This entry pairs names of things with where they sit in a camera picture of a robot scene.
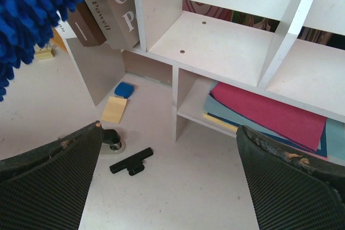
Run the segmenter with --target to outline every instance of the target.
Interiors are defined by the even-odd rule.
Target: black plastic clip
[[[130,176],[134,176],[145,169],[143,165],[143,160],[152,156],[153,150],[151,148],[146,148],[139,153],[136,153],[116,164],[111,165],[110,171],[112,173],[117,173],[123,169],[127,169]]]

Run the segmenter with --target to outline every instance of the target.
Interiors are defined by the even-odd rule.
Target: red paper
[[[221,82],[211,93],[247,119],[313,151],[318,149],[326,117]]]

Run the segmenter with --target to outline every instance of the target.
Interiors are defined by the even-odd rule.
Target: blue microfiber duster
[[[0,101],[15,75],[13,68],[30,64],[34,46],[44,47],[53,38],[52,26],[68,19],[82,0],[0,0]]]

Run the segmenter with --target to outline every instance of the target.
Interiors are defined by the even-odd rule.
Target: yellow paper
[[[212,116],[210,116],[210,115],[208,115],[208,114],[204,114],[204,118],[205,118],[205,119],[208,119],[208,120],[210,120],[210,121],[212,121],[212,122],[214,122],[214,123],[216,123],[216,124],[218,124],[218,125],[221,125],[221,126],[223,126],[223,127],[226,127],[227,129],[230,129],[230,130],[232,130],[232,131],[234,131],[234,132],[236,132],[237,129],[238,129],[238,127],[236,127],[236,126],[234,126],[234,125],[231,125],[231,124],[229,124],[229,123],[226,123],[226,122],[224,122],[224,121],[222,121],[222,120],[219,120],[219,119],[217,119],[217,118],[214,118],[214,117],[212,117]]]
[[[101,120],[120,123],[122,114],[125,111],[127,99],[109,97],[106,108],[103,111]]]

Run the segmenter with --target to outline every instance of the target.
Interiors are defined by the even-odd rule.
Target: shelf divider
[[[134,0],[141,50],[148,51],[182,13],[182,0]]]
[[[295,43],[307,18],[313,0],[291,0],[267,51],[263,70],[259,78],[259,88],[266,89]]]

